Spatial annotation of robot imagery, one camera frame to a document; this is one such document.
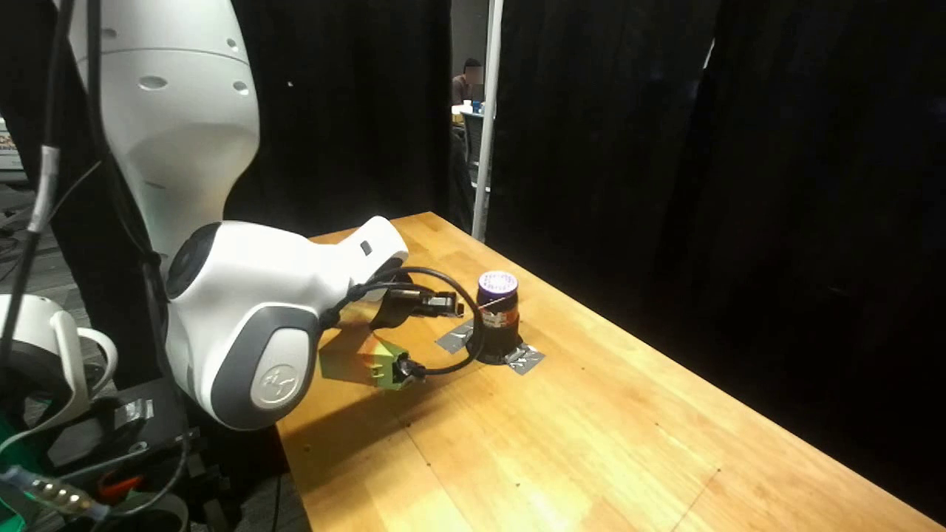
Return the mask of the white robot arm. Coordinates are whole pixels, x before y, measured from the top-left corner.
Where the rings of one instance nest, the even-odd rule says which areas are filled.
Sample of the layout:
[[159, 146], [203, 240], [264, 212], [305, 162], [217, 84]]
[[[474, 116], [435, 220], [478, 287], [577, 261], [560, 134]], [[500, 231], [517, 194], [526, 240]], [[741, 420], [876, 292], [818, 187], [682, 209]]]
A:
[[73, 0], [69, 30], [107, 154], [141, 215], [165, 292], [165, 363], [217, 422], [288, 416], [341, 310], [373, 302], [378, 329], [458, 316], [474, 298], [407, 261], [390, 220], [345, 240], [236, 222], [227, 194], [259, 147], [259, 110], [230, 0]]

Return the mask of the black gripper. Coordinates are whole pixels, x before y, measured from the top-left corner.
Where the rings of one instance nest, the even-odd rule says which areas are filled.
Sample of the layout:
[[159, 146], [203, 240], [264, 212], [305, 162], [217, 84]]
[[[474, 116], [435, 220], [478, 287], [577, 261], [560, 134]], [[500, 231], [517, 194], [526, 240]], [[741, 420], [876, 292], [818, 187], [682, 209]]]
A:
[[465, 305], [455, 292], [428, 287], [394, 287], [381, 296], [373, 329], [400, 329], [410, 316], [461, 316]]

